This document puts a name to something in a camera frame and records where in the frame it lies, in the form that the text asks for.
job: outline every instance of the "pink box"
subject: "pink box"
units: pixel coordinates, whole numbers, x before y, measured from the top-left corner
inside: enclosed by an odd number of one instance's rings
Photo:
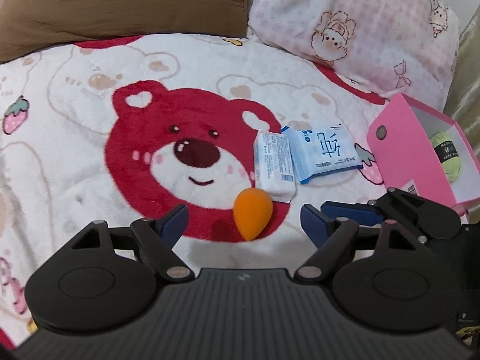
[[[462,161],[450,184],[429,138],[447,132]],[[480,165],[460,126],[448,116],[403,94],[395,95],[370,125],[367,142],[385,187],[412,190],[463,215],[480,200]]]

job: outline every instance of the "ribbed surface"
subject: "ribbed surface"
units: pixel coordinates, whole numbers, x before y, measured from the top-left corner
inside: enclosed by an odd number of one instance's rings
[[[204,269],[168,286],[140,319],[93,337],[45,330],[21,360],[463,360],[470,351],[444,330],[390,337],[354,325],[319,287],[284,270]]]

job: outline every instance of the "bedding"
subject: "bedding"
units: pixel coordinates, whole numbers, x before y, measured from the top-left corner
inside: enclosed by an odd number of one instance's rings
[[[458,122],[480,159],[480,7],[460,37],[458,64],[444,113]],[[480,221],[480,204],[469,210],[472,223]]]
[[[442,0],[250,0],[260,40],[322,63],[372,92],[442,110],[458,18]]]
[[[0,62],[53,44],[147,33],[241,36],[247,0],[5,0]]]
[[[190,211],[174,251],[201,267],[291,271],[315,250],[303,204],[385,193],[366,143],[385,99],[324,66],[248,39],[148,35],[35,52],[0,66],[0,328],[32,321],[29,276],[87,223],[125,226],[177,203]],[[243,242],[232,217],[253,185],[257,129],[341,123],[364,168],[297,185],[291,204]]]

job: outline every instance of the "orange makeup sponge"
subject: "orange makeup sponge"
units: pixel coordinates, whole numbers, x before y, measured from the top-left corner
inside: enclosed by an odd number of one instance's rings
[[[273,213],[272,198],[264,190],[247,188],[233,203],[233,220],[244,240],[258,237]]]

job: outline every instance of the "barcode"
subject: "barcode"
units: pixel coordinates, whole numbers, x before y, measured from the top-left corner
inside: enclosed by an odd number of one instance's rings
[[[408,193],[412,195],[418,195],[417,190],[415,189],[415,185],[410,185],[409,188],[406,190]]]
[[[292,175],[282,175],[282,180],[283,181],[293,181],[293,176]]]
[[[413,180],[410,180],[408,183],[406,183],[402,188],[402,191],[407,191],[408,193],[411,193],[412,195],[419,195],[417,192],[417,187],[415,186],[415,182]]]

